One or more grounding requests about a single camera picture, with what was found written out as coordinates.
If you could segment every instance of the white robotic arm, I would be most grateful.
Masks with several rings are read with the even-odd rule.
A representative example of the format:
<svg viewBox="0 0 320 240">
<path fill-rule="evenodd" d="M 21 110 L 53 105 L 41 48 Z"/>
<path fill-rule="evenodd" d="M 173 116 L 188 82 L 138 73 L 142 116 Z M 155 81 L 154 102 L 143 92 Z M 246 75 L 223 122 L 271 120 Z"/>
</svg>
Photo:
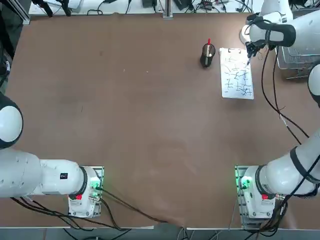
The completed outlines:
<svg viewBox="0 0 320 240">
<path fill-rule="evenodd" d="M 265 45 L 320 50 L 320 10 L 293 19 L 288 0 L 266 0 L 261 12 L 247 17 L 251 42 L 246 43 L 248 58 Z"/>
<path fill-rule="evenodd" d="M 292 20 L 288 0 L 265 0 L 260 15 L 247 18 L 251 42 L 246 43 L 251 59 L 265 45 L 293 47 L 301 50 L 320 49 L 320 11 Z M 312 98 L 320 106 L 320 62 L 316 62 L 308 77 Z M 267 165 L 250 166 L 241 179 L 249 218 L 272 216 L 276 194 L 289 195 L 305 177 L 295 192 L 307 195 L 320 184 L 320 163 L 308 170 L 320 158 L 320 129 L 305 143 Z"/>
<path fill-rule="evenodd" d="M 23 125 L 19 107 L 0 93 L 0 198 L 68 195 L 69 214 L 99 216 L 101 192 L 95 187 L 102 186 L 103 167 L 79 166 L 64 159 L 39 159 L 9 148 L 21 136 Z"/>
</svg>

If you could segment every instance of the pen holder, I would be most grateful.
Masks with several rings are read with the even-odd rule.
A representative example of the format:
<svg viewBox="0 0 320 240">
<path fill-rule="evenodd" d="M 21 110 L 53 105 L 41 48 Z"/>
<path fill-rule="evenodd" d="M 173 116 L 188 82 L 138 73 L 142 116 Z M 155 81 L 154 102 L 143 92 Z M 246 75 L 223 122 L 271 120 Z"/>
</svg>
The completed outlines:
<svg viewBox="0 0 320 240">
<path fill-rule="evenodd" d="M 208 51 L 208 43 L 203 45 L 202 47 L 202 53 L 200 57 L 200 63 L 202 67 L 207 68 L 211 65 L 212 59 L 214 58 L 214 55 L 216 53 L 216 48 L 212 44 L 209 45 L 209 51 Z"/>
</svg>

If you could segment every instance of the black cable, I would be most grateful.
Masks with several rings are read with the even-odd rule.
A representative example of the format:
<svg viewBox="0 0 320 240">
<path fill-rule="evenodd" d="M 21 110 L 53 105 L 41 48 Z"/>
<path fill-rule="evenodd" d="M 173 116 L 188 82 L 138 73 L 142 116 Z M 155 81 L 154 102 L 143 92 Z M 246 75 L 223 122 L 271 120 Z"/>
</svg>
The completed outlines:
<svg viewBox="0 0 320 240">
<path fill-rule="evenodd" d="M 249 236 L 247 236 L 244 240 L 248 240 L 249 238 L 251 238 L 252 237 L 252 235 L 254 235 L 255 234 L 255 232 L 253 232 L 253 233 L 251 233 Z"/>
<path fill-rule="evenodd" d="M 52 15 L 55 15 L 57 12 L 59 12 L 59 10 L 62 8 L 62 5 L 59 7 L 59 9 L 57 10 L 57 11 L 55 11 L 55 13 L 54 14 L 52 14 Z"/>
<path fill-rule="evenodd" d="M 114 238 L 111 238 L 110 240 L 116 240 L 120 237 L 122 237 L 123 235 L 125 235 L 126 233 L 130 232 L 132 229 L 128 229 L 126 230 L 125 232 L 119 234 L 118 236 L 115 236 Z M 83 240 L 96 240 L 97 237 L 96 236 L 89 236 L 89 237 L 86 237 L 84 238 Z"/>
<path fill-rule="evenodd" d="M 4 63 L 4 56 L 5 56 L 4 46 L 0 41 L 0 66 L 2 66 L 2 64 Z"/>
<path fill-rule="evenodd" d="M 206 8 L 206 5 L 202 2 L 202 5 L 203 5 L 203 8 L 204 8 L 204 10 L 205 10 L 205 13 L 208 13 L 208 10 L 207 10 L 207 8 Z"/>
<path fill-rule="evenodd" d="M 252 12 L 252 9 L 251 9 L 247 4 L 245 4 L 244 2 L 239 1 L 239 0 L 234 0 L 234 1 L 236 1 L 236 2 L 238 2 L 238 3 L 240 3 L 240 4 L 243 4 L 246 8 L 249 9 L 249 11 L 250 11 L 251 13 L 253 13 L 253 12 Z"/>
<path fill-rule="evenodd" d="M 195 2 L 195 0 L 193 0 L 192 2 L 191 2 L 191 4 L 189 4 L 188 5 L 188 7 L 187 7 L 187 9 L 185 10 L 185 14 L 188 12 L 188 10 L 194 10 L 195 9 L 195 7 L 194 7 L 194 2 Z"/>
<path fill-rule="evenodd" d="M 99 191 L 103 191 L 104 193 L 110 195 L 111 197 L 113 197 L 114 199 L 118 200 L 119 202 L 121 202 L 122 204 L 124 204 L 125 206 L 127 206 L 128 208 L 140 213 L 141 215 L 147 217 L 148 219 L 150 220 L 153 220 L 153 221 L 156 221 L 156 222 L 159 222 L 159 223 L 167 223 L 167 221 L 164 221 L 164 220 L 161 220 L 161 219 L 158 219 L 158 218 L 155 218 L 153 216 L 150 216 L 146 213 L 144 213 L 143 211 L 141 211 L 140 209 L 130 205 L 129 203 L 126 203 L 125 201 L 121 200 L 119 197 L 115 196 L 114 194 L 112 194 L 111 192 L 101 188 L 101 187 L 96 187 L 95 188 L 96 190 L 99 190 Z"/>
<path fill-rule="evenodd" d="M 78 238 L 76 238 L 75 236 L 72 236 L 72 234 L 70 232 L 68 232 L 65 228 L 62 228 L 63 231 L 66 232 L 66 234 L 68 234 L 71 238 L 73 238 L 74 240 L 78 240 Z"/>
<path fill-rule="evenodd" d="M 30 203 L 28 203 L 23 197 L 20 197 L 20 199 L 24 202 L 24 204 L 26 204 L 27 206 L 29 206 L 29 207 L 31 207 L 31 208 L 38 209 L 38 210 L 45 210 L 45 211 L 50 212 L 50 213 L 53 213 L 53 214 L 63 215 L 63 213 L 61 213 L 61 212 L 59 212 L 59 211 L 52 211 L 52 210 L 46 208 L 45 206 L 41 205 L 41 204 L 38 203 L 37 201 L 32 200 L 35 204 L 37 204 L 37 205 L 40 206 L 41 208 L 40 208 L 40 207 L 37 207 L 37 206 L 34 206 L 34 205 L 30 204 Z M 71 222 L 73 222 L 77 227 L 75 227 L 75 226 L 73 226 L 72 224 L 70 224 L 68 221 L 66 221 L 65 219 L 63 219 L 63 217 L 61 217 L 61 216 L 56 216 L 56 217 L 58 217 L 59 219 L 61 219 L 62 221 L 64 221 L 67 225 L 69 225 L 69 226 L 70 226 L 71 228 L 73 228 L 73 229 L 82 230 L 82 231 L 85 231 L 85 232 L 91 232 L 91 231 L 94 230 L 94 229 L 85 229 L 85 228 L 82 228 L 75 220 L 69 218 L 69 216 L 66 217 L 66 218 L 69 219 Z"/>
<path fill-rule="evenodd" d="M 109 207 L 109 205 L 107 204 L 107 202 L 105 200 L 103 200 L 102 198 L 100 198 L 100 201 L 103 203 L 103 205 L 106 207 L 106 209 L 108 210 L 109 212 L 109 215 L 110 215 L 110 219 L 111 219 L 111 222 L 113 223 L 113 225 L 115 226 L 116 229 L 118 229 L 119 231 L 125 231 L 125 229 L 121 229 L 118 224 L 116 223 L 115 219 L 114 219 L 114 216 L 112 215 L 112 212 L 111 212 L 111 209 Z"/>
<path fill-rule="evenodd" d="M 212 240 L 212 239 L 214 239 L 216 236 L 218 236 L 219 234 L 221 233 L 221 231 L 215 231 L 215 233 L 211 236 L 211 237 L 209 237 L 208 238 L 208 240 Z"/>
<path fill-rule="evenodd" d="M 280 115 L 281 112 L 280 112 L 280 109 L 279 109 L 279 106 L 278 106 L 278 101 L 277 101 L 276 80 L 275 80 L 275 72 L 276 72 L 276 65 L 277 65 L 278 55 L 279 55 L 279 46 L 277 46 L 275 60 L 274 60 L 274 64 L 273 64 L 272 85 L 273 85 L 273 96 L 274 96 L 275 107 L 276 107 L 277 112 Z M 294 137 L 294 139 L 301 145 L 301 142 L 299 141 L 298 137 L 294 134 L 294 132 L 291 130 L 291 128 L 287 124 L 285 124 L 285 126 L 288 129 L 288 131 L 291 133 L 291 135 Z"/>
<path fill-rule="evenodd" d="M 30 206 L 28 206 L 26 204 L 23 204 L 22 202 L 20 202 L 19 200 L 17 200 L 14 197 L 11 197 L 11 199 L 13 201 L 15 201 L 17 204 L 19 204 L 20 206 L 22 206 L 22 207 L 24 207 L 26 209 L 29 209 L 31 211 L 37 212 L 37 213 L 45 214 L 45 215 L 48 215 L 48 216 L 55 216 L 55 217 L 59 216 L 59 217 L 64 217 L 64 218 L 80 219 L 80 220 L 83 220 L 83 221 L 86 221 L 86 222 L 89 222 L 89 223 L 98 224 L 98 225 L 101 225 L 101 226 L 104 226 L 104 227 L 116 229 L 114 226 L 111 226 L 111 225 L 108 225 L 108 224 L 105 224 L 105 223 L 102 223 L 102 222 L 94 221 L 94 220 L 91 220 L 91 219 L 88 219 L 88 218 L 83 218 L 83 217 L 78 217 L 78 216 L 73 216 L 73 215 L 66 215 L 66 214 L 59 214 L 59 213 L 55 213 L 56 211 L 53 211 L 54 213 L 51 213 L 51 212 L 48 212 L 48 211 L 45 211 L 45 210 L 34 209 L 33 207 L 30 207 Z"/>
<path fill-rule="evenodd" d="M 198 4 L 196 5 L 196 8 L 195 8 L 195 10 L 194 10 L 194 12 L 193 12 L 194 14 L 197 13 L 197 10 L 198 10 L 198 8 L 201 6 L 201 4 L 203 5 L 205 12 L 208 13 L 208 11 L 207 11 L 207 9 L 206 9 L 206 6 L 205 6 L 204 3 L 201 1 L 200 3 L 198 3 Z"/>
<path fill-rule="evenodd" d="M 103 2 L 101 2 L 98 6 L 97 9 L 89 9 L 87 12 L 86 12 L 86 15 L 88 16 L 90 12 L 96 12 L 98 15 L 103 15 L 104 12 L 101 11 L 99 8 L 101 7 L 102 4 L 106 3 L 106 1 L 104 0 Z"/>
<path fill-rule="evenodd" d="M 165 9 L 164 9 L 164 7 L 162 6 L 161 0 L 159 0 L 159 3 L 160 3 L 160 6 L 161 6 L 161 9 L 162 9 L 162 12 L 165 12 Z"/>
<path fill-rule="evenodd" d="M 128 13 L 129 6 L 130 6 L 131 1 L 132 1 L 132 0 L 128 0 L 128 7 L 126 8 L 125 14 L 127 14 L 127 13 Z"/>
<path fill-rule="evenodd" d="M 216 8 L 215 6 L 212 6 L 212 8 L 213 8 L 213 9 L 215 9 L 215 10 L 217 10 L 217 11 L 218 11 L 218 13 L 220 13 L 219 9 L 218 9 L 218 8 Z"/>
<path fill-rule="evenodd" d="M 227 13 L 227 8 L 226 8 L 226 5 L 224 3 L 224 0 L 221 0 L 221 3 L 222 3 L 222 9 L 224 10 L 225 13 Z"/>
<path fill-rule="evenodd" d="M 249 10 L 248 7 L 243 8 L 243 12 L 245 12 L 246 9 L 248 10 L 248 13 L 250 13 L 250 10 Z"/>
<path fill-rule="evenodd" d="M 269 101 L 266 93 L 265 93 L 265 88 L 264 88 L 264 71 L 265 71 L 265 66 L 266 66 L 266 62 L 267 62 L 267 58 L 270 52 L 270 47 L 265 55 L 265 59 L 263 62 L 263 66 L 262 66 L 262 75 L 261 75 L 261 88 L 262 88 L 262 94 L 265 98 L 265 100 L 267 101 L 267 103 L 270 105 L 270 107 L 272 107 L 272 109 L 274 111 L 276 111 L 279 115 L 281 115 L 282 117 L 284 117 L 285 119 L 287 119 L 290 123 L 292 123 L 294 126 L 296 126 L 307 138 L 309 138 L 309 135 L 298 125 L 296 124 L 293 120 L 291 120 L 289 117 L 287 117 L 286 115 L 284 115 L 282 112 L 279 112 L 274 105 Z"/>
<path fill-rule="evenodd" d="M 115 236 L 114 238 L 111 238 L 110 240 L 116 240 L 116 239 L 122 237 L 123 235 L 125 235 L 126 233 L 130 232 L 131 230 L 132 230 L 132 229 L 129 229 L 129 230 L 127 230 L 127 231 L 119 234 L 118 236 Z"/>
</svg>

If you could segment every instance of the brown table surface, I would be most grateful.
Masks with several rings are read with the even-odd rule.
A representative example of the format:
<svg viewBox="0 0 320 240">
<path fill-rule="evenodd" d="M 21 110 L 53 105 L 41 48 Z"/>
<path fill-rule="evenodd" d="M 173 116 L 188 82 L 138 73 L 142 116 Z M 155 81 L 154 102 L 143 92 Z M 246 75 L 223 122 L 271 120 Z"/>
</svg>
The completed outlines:
<svg viewBox="0 0 320 240">
<path fill-rule="evenodd" d="M 33 20 L 21 33 L 7 89 L 25 124 L 14 147 L 39 158 L 104 166 L 104 186 L 154 217 L 186 227 L 227 228 L 237 194 L 234 166 L 265 164 L 296 144 L 263 98 L 262 60 L 252 61 L 254 100 L 221 97 L 218 52 L 209 69 L 199 65 L 208 37 L 217 51 L 244 48 L 239 31 L 246 16 Z M 274 59 L 272 53 L 266 64 L 270 97 Z M 283 112 L 314 132 L 320 111 L 306 83 L 282 80 L 277 70 L 276 84 Z M 65 196 L 37 199 L 67 211 Z M 2 227 L 65 226 L 10 199 L 0 201 Z M 120 226 L 156 224 L 109 202 Z M 291 199 L 282 227 L 320 229 L 313 219 L 319 206 L 317 197 Z M 110 223 L 106 211 L 97 220 Z M 236 208 L 232 228 L 240 227 Z"/>
</svg>

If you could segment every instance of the drawing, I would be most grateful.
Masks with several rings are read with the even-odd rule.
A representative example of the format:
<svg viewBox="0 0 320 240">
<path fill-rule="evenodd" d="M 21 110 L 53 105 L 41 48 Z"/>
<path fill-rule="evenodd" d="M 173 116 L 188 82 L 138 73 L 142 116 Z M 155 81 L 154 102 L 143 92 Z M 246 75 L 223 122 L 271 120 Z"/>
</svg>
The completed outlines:
<svg viewBox="0 0 320 240">
<path fill-rule="evenodd" d="M 251 68 L 247 65 L 248 57 L 240 49 L 232 51 L 220 49 L 221 87 L 225 98 L 253 99 Z"/>
</svg>

